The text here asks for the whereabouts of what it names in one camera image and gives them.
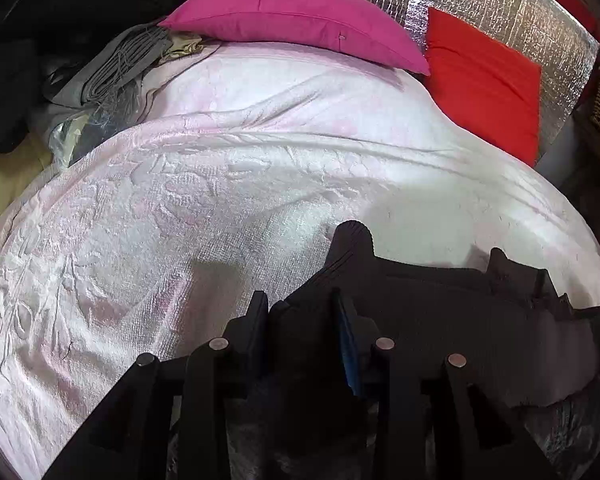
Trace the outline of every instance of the metal rivet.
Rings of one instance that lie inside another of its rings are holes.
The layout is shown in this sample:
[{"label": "metal rivet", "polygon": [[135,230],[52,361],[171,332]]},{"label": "metal rivet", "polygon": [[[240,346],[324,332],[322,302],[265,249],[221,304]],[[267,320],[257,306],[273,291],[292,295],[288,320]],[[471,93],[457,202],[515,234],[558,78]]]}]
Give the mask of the metal rivet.
[{"label": "metal rivet", "polygon": [[379,337],[376,339],[376,346],[381,350],[391,350],[395,343],[390,337]]},{"label": "metal rivet", "polygon": [[229,342],[224,337],[216,337],[209,341],[212,350],[224,350],[229,346]]},{"label": "metal rivet", "polygon": [[145,352],[144,354],[140,354],[136,358],[136,364],[138,366],[147,366],[154,362],[155,355],[149,354],[149,352]]},{"label": "metal rivet", "polygon": [[451,354],[446,358],[449,361],[449,364],[455,366],[456,368],[462,368],[466,364],[466,357],[462,354]]}]

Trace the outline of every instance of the bedspread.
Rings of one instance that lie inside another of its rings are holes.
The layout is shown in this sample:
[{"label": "bedspread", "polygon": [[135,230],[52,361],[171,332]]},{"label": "bedspread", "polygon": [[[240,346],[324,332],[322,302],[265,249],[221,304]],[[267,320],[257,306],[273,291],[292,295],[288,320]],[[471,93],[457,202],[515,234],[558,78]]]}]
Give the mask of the bedspread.
[{"label": "bedspread", "polygon": [[191,352],[255,289],[284,298],[347,219],[378,256],[480,269],[497,246],[546,267],[574,307],[600,304],[600,249],[579,213],[404,71],[229,44],[150,118],[43,174],[0,220],[0,448],[23,479],[140,352]]}]

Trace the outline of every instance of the dark fabric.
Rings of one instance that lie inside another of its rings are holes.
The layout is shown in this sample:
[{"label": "dark fabric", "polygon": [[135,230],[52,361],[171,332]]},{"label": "dark fabric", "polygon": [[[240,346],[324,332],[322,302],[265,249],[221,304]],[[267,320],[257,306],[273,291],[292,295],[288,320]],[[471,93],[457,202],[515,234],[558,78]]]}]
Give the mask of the dark fabric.
[{"label": "dark fabric", "polygon": [[40,67],[49,57],[71,57],[77,71],[117,33],[167,10],[153,0],[0,0],[3,149],[22,136],[18,126],[40,99]]},{"label": "dark fabric", "polygon": [[0,152],[22,140],[21,120],[38,91],[36,47],[31,40],[0,43]]},{"label": "dark fabric", "polygon": [[600,452],[600,377],[561,402],[516,411],[563,479],[580,478]]},{"label": "dark fabric", "polygon": [[347,386],[334,288],[408,346],[410,372],[421,379],[435,381],[446,355],[464,354],[515,406],[561,478],[578,478],[600,451],[600,307],[581,316],[546,270],[499,249],[484,273],[376,258],[368,230],[346,222],[323,269],[270,310],[267,375],[228,407],[232,478],[368,478],[377,405]]}]

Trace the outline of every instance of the pile of clothes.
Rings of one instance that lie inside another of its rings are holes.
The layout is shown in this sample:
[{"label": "pile of clothes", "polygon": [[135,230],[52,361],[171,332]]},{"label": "pile of clothes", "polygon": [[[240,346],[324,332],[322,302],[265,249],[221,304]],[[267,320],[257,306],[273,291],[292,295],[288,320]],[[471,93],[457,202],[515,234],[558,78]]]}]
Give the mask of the pile of clothes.
[{"label": "pile of clothes", "polygon": [[182,1],[0,0],[0,153],[32,131],[67,166],[134,124],[138,78],[173,45],[155,23]]}]

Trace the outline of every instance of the magenta pillow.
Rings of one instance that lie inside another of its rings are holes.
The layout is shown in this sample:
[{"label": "magenta pillow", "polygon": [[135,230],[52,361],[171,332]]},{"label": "magenta pillow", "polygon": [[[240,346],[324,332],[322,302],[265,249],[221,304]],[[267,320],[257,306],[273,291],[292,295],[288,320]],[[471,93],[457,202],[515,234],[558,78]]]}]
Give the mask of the magenta pillow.
[{"label": "magenta pillow", "polygon": [[366,0],[187,0],[160,25],[225,41],[319,46],[429,75],[408,33]]}]

